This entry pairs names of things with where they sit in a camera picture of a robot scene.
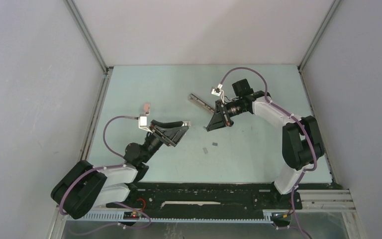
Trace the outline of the pink stapler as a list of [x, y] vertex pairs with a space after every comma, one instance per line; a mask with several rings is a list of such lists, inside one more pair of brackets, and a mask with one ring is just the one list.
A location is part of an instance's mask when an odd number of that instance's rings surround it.
[[150, 114], [150, 110], [151, 110], [151, 104], [150, 103], [145, 103], [144, 107], [143, 107], [143, 110], [144, 110], [144, 114], [145, 115], [149, 115]]

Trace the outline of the beige black long stapler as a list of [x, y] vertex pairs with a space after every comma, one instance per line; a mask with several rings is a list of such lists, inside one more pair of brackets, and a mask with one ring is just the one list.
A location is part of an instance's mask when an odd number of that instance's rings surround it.
[[196, 105], [197, 107], [200, 107], [201, 109], [213, 114], [214, 113], [214, 107], [203, 101], [201, 98], [196, 96], [195, 94], [189, 94], [188, 100]]

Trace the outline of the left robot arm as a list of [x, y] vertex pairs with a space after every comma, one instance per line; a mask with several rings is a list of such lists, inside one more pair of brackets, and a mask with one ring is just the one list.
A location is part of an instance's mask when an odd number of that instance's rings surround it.
[[134, 206], [137, 193], [132, 186], [147, 173], [147, 162], [163, 145], [177, 146], [191, 126], [190, 121], [148, 123], [146, 116], [128, 118], [136, 120], [138, 127], [146, 131], [144, 142], [128, 144], [124, 154], [109, 147], [123, 160], [121, 164], [94, 166], [86, 160], [77, 162], [51, 191], [61, 215], [79, 219], [92, 208], [109, 203]]

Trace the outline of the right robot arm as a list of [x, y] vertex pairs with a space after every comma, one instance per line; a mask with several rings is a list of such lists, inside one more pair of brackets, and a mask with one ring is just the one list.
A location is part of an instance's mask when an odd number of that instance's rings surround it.
[[318, 122], [313, 116], [301, 117], [284, 110], [273, 102], [269, 93], [255, 92], [247, 79], [235, 82], [232, 88], [236, 97], [229, 102], [224, 100], [222, 84], [211, 90], [219, 99], [205, 129], [231, 127], [232, 117], [249, 112], [281, 130], [285, 165], [273, 182], [275, 191], [270, 193], [269, 200], [275, 208], [282, 208], [289, 202], [288, 194], [297, 187], [303, 174], [315, 170], [318, 159], [325, 153]]

